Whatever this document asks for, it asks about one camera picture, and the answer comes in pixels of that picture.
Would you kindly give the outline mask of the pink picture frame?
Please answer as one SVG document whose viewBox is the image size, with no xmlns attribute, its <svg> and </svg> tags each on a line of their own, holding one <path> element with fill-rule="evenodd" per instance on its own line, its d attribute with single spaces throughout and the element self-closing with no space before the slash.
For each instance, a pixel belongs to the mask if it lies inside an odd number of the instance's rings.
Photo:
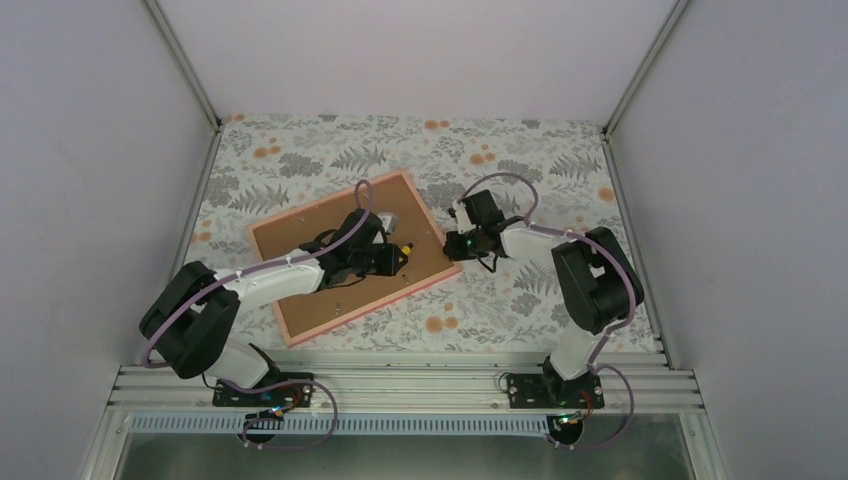
<svg viewBox="0 0 848 480">
<path fill-rule="evenodd" d="M 408 297 L 461 272 L 461 266 L 442 253 L 445 234 L 425 205 L 406 171 L 398 170 L 371 181 L 375 212 L 399 218 L 391 243 L 413 244 L 411 260 L 393 277 L 370 275 L 354 286 L 280 299 L 271 305 L 285 343 L 301 344 L 381 307 Z M 343 225 L 356 207 L 354 190 L 347 188 L 304 206 L 295 207 L 251 225 L 251 239 L 262 261 L 284 256 L 318 234 Z M 404 282 L 402 275 L 410 279 Z M 335 311 L 341 304 L 342 310 Z"/>
</svg>

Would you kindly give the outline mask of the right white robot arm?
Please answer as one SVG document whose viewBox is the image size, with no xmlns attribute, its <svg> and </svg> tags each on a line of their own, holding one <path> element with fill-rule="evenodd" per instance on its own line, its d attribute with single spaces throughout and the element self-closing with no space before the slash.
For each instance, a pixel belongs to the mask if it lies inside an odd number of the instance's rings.
<svg viewBox="0 0 848 480">
<path fill-rule="evenodd" d="M 607 227 L 566 232 L 506 217 L 483 190 L 448 208 L 456 228 L 446 234 L 452 261 L 492 256 L 528 261 L 555 270 L 570 322 L 546 360 L 544 399 L 565 407 L 580 393 L 578 377 L 589 372 L 609 335 L 628 324 L 644 301 L 644 288 L 618 238 Z"/>
</svg>

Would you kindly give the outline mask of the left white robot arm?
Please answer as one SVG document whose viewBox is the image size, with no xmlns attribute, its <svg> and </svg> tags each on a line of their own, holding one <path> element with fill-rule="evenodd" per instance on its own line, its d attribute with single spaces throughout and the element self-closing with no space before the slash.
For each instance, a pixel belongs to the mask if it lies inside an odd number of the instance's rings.
<svg viewBox="0 0 848 480">
<path fill-rule="evenodd" d="M 327 230 L 288 254 L 237 270 L 214 271 L 200 261 L 177 272 L 142 317 L 149 349 L 182 379 L 211 375 L 263 405 L 282 376 L 257 346 L 231 339 L 238 313 L 288 297 L 352 286 L 369 276 L 394 276 L 407 263 L 389 241 L 392 213 L 358 208 L 341 227 Z"/>
</svg>

